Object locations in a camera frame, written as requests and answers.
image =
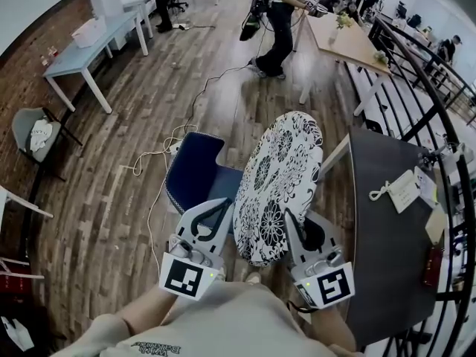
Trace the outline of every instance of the gray chair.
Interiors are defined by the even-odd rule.
[[[28,149],[28,138],[30,137],[31,130],[35,125],[35,122],[39,119],[47,118],[53,126],[53,132],[50,138],[45,142],[43,148],[38,149],[36,152],[31,152]],[[74,137],[74,135],[64,127],[60,121],[53,115],[53,113],[46,108],[38,109],[21,109],[15,114],[12,123],[13,137],[15,138],[16,145],[21,153],[25,155],[30,161],[38,164],[40,167],[44,167],[45,160],[53,145],[58,139],[58,135],[63,135],[65,132],[80,146],[83,144]],[[58,176],[55,172],[48,171],[51,175],[65,181],[63,177]]]

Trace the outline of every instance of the brick wall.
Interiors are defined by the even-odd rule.
[[[62,51],[71,34],[92,17],[89,0],[62,0],[39,17],[0,55],[0,185],[28,198],[37,167],[16,148],[11,132],[13,116],[22,108],[48,107],[58,118],[66,110],[42,77],[47,66],[40,57],[48,56],[48,47]],[[84,84],[79,74],[56,78],[71,99]],[[16,248],[24,209],[7,204],[0,232],[0,251]]]

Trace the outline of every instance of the wooden floor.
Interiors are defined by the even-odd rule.
[[[59,171],[66,183],[45,178],[36,203],[54,214],[36,219],[33,269],[45,275],[35,287],[47,306],[54,329],[71,342],[101,313],[114,312],[158,280],[147,230],[147,214],[165,177],[162,156],[144,159],[144,172],[135,177],[128,168],[146,151],[160,150],[172,130],[191,114],[193,97],[208,77],[247,64],[256,56],[263,32],[240,42],[241,24],[250,0],[188,0],[181,22],[215,25],[156,34],[148,41],[149,56],[138,43],[117,55],[97,76],[113,108],[107,115],[87,91],[68,120],[84,143],[68,142]],[[160,21],[152,19],[155,25]],[[266,32],[260,53],[272,45]],[[248,69],[229,71],[210,82],[197,100],[191,123],[201,132],[225,140],[219,161],[244,169],[258,139],[279,115],[301,110],[318,122],[328,156],[356,125],[352,111],[356,97],[345,65],[319,59],[318,75],[309,75],[316,62],[315,45],[305,30],[297,53],[285,61],[287,78],[261,80]],[[305,105],[298,103],[307,78],[315,80]],[[353,185],[345,160],[318,187],[314,209],[334,222],[353,246]],[[179,215],[166,194],[154,207],[151,226],[155,250],[161,259],[165,241],[174,232]],[[228,279],[243,280],[251,270],[237,257],[232,239],[226,245]],[[280,298],[296,297],[283,264],[262,270],[264,283]]]

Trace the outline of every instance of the blue chair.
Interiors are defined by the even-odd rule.
[[[222,139],[213,135],[185,135],[165,180],[167,195],[180,214],[211,199],[235,200],[243,172],[216,163],[224,145]],[[212,228],[217,215],[200,224]]]

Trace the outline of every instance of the flower pattern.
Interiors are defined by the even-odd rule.
[[[235,199],[239,253],[264,267],[288,251],[282,207],[302,223],[322,162],[322,134],[312,117],[288,112],[265,131],[251,154]]]

